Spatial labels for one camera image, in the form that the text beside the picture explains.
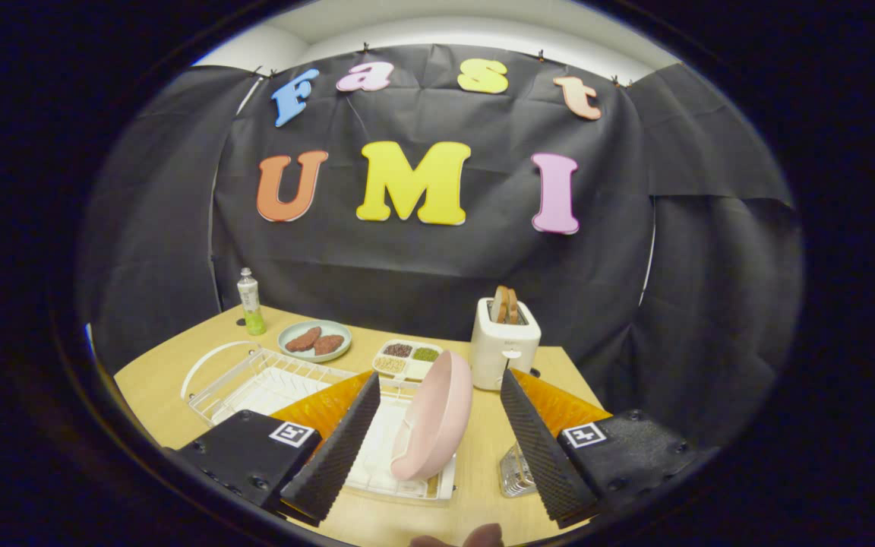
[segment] wooden table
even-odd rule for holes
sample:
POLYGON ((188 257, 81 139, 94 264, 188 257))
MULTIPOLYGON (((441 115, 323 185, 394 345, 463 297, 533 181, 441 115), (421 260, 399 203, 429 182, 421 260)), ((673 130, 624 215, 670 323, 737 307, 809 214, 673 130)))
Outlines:
MULTIPOLYGON (((126 402, 153 439, 163 446, 177 449, 207 432, 208 426, 180 397, 185 375, 205 353, 234 340, 256 340, 268 349, 278 350, 276 339, 282 329, 310 319, 268 307, 263 307, 263 316, 267 332, 253 337, 245 327, 235 324, 242 318, 241 308, 229 309, 161 343, 115 375, 126 402)), ((469 343, 457 340, 349 328, 353 333, 350 350, 324 363, 327 366, 354 372, 367 371, 371 369, 372 357, 380 346, 386 340, 398 337, 436 343, 465 358, 469 354, 469 343)), ((246 347, 230 347, 206 361, 191 379, 188 391, 201 391, 210 381, 243 360, 246 347)), ((562 347, 539 347, 534 366, 542 372, 542 380, 599 404, 562 347)), ((483 523, 500 523, 506 545, 556 536, 558 526, 546 516, 539 495, 505 498, 501 494, 498 464, 514 443, 515 436, 501 408, 497 391, 475 389, 471 419, 458 447, 454 479, 457 489, 451 501, 430 505, 422 505, 420 501, 403 503, 396 498, 376 498, 344 487, 329 517, 320 523, 318 529, 297 520, 292 522, 340 541, 377 547, 406 547, 412 537, 423 534, 461 545, 468 534, 483 523)))

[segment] bottle label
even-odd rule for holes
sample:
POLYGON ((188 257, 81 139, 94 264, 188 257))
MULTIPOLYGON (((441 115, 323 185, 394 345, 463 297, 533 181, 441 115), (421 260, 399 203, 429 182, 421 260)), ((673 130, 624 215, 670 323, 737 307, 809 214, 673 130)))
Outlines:
POLYGON ((258 293, 252 289, 240 289, 238 293, 242 297, 242 305, 246 311, 256 311, 258 309, 258 293))

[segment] letter m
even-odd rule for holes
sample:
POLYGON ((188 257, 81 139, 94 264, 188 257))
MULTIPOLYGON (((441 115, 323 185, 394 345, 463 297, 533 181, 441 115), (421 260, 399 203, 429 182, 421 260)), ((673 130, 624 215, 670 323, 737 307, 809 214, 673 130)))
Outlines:
POLYGON ((369 160, 367 194, 357 207, 362 220, 387 220, 390 208, 384 203, 384 191, 390 195, 400 220, 410 218, 421 194, 427 193, 417 218, 427 224, 464 224, 461 208, 461 169, 472 149, 460 142, 438 142, 424 159, 411 169, 400 145, 392 141, 371 142, 362 153, 369 160))

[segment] light blue plate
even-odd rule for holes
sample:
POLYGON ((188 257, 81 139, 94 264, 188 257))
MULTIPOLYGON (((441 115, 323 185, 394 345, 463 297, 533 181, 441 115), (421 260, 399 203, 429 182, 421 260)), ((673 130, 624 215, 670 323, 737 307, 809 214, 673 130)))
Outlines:
POLYGON ((302 359, 309 361, 310 363, 322 363, 330 361, 331 359, 336 359, 336 357, 342 356, 346 353, 346 351, 350 349, 351 340, 353 340, 353 335, 350 333, 350 329, 346 328, 346 325, 341 325, 335 321, 319 319, 315 321, 303 321, 302 323, 295 323, 295 325, 286 327, 284 331, 279 333, 278 343, 279 349, 281 349, 282 353, 286 354, 286 356, 296 357, 296 359, 302 359), (340 347, 337 347, 336 351, 333 351, 333 353, 327 353, 325 356, 317 356, 316 349, 307 349, 305 351, 289 351, 286 349, 287 343, 299 338, 307 330, 312 329, 313 327, 320 327, 320 329, 323 329, 323 333, 320 336, 330 336, 333 334, 340 335, 343 337, 343 343, 341 343, 340 347))

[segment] dish rack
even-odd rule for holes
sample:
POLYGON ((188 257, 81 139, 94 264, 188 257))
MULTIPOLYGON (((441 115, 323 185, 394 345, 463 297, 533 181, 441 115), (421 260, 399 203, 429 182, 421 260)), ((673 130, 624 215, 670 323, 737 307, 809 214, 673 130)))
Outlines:
MULTIPOLYGON (((226 347, 238 344, 216 347, 202 357, 188 372, 181 390, 182 398, 185 398, 191 377, 208 358, 226 347)), ((357 375, 351 371, 283 356, 258 343, 252 342, 250 345, 254 348, 249 350, 248 356, 239 364, 212 381, 198 394, 187 395, 188 405, 209 426, 219 425, 240 409, 271 415, 324 387, 357 375)), ((451 499, 455 457, 451 458, 440 473, 428 480, 399 481, 390 472, 393 441, 418 387, 420 383, 416 381, 380 377, 380 407, 369 426, 344 487, 418 501, 451 499)))

